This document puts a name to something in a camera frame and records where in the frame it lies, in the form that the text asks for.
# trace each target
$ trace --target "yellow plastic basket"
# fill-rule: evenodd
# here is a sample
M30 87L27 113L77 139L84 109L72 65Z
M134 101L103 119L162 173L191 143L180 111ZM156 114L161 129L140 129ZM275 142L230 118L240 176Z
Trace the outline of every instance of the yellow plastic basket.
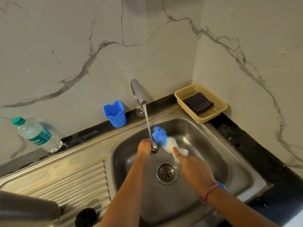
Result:
M186 104L182 101L187 99L198 92L201 92L209 101L214 103L214 106L202 114L196 115ZM216 96L213 92L208 90L201 84L192 84L184 87L175 92L177 102L179 105L189 114L189 116L197 123L202 124L209 121L212 118L220 115L220 113L228 108L228 104Z

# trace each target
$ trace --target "white bristles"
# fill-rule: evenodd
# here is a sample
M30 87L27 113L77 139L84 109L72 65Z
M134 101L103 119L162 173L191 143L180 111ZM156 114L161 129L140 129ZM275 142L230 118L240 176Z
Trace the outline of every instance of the white bristles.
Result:
M175 156L174 152L173 152L173 148L176 147L178 149L178 151L180 152L181 155L183 156L188 156L188 150L187 149L183 149L183 148L180 148L177 144L177 141L172 138L172 137L168 137L167 138L167 144L166 146L164 147L165 151L167 151L168 153L171 153L172 156L174 157L175 161L178 163L179 160L178 158Z

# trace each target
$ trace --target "person's left arm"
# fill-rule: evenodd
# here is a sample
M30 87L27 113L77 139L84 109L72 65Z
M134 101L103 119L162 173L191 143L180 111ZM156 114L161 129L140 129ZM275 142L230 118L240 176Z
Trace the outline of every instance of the person's left arm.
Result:
M140 142L138 156L108 206L99 227L139 226L144 168L151 150L150 139Z

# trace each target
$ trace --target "hand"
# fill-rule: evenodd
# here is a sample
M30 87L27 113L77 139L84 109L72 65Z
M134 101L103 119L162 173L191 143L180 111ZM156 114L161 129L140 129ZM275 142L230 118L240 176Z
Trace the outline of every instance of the hand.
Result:
M138 146L138 156L139 160L147 161L149 155L152 151L151 139L143 139Z
M173 152L181 163L181 174L187 183L203 197L207 189L216 183L209 165L206 161L194 156L179 157L181 154L175 147Z

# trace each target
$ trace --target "water bottle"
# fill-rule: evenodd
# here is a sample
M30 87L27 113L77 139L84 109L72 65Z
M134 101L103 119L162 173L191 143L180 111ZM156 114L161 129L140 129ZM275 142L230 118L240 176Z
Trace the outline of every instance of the water bottle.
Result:
M16 117L12 120L12 124L18 127L19 134L23 138L39 145L47 152L56 152L62 146L62 141L59 138L53 136L47 129L36 121Z

